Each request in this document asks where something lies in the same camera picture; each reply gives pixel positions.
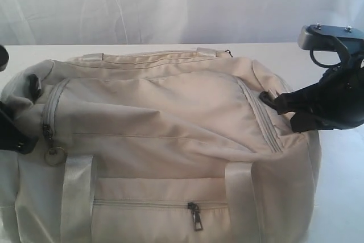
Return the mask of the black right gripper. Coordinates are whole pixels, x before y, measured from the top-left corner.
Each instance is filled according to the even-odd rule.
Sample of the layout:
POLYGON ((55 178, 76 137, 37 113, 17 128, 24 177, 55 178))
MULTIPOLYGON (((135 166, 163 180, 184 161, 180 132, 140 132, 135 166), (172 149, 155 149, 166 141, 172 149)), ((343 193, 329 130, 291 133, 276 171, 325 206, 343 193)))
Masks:
POLYGON ((312 130, 352 129, 363 125, 363 55, 348 62, 326 65, 319 82, 274 99, 278 114, 297 112, 290 119, 295 133, 312 130))

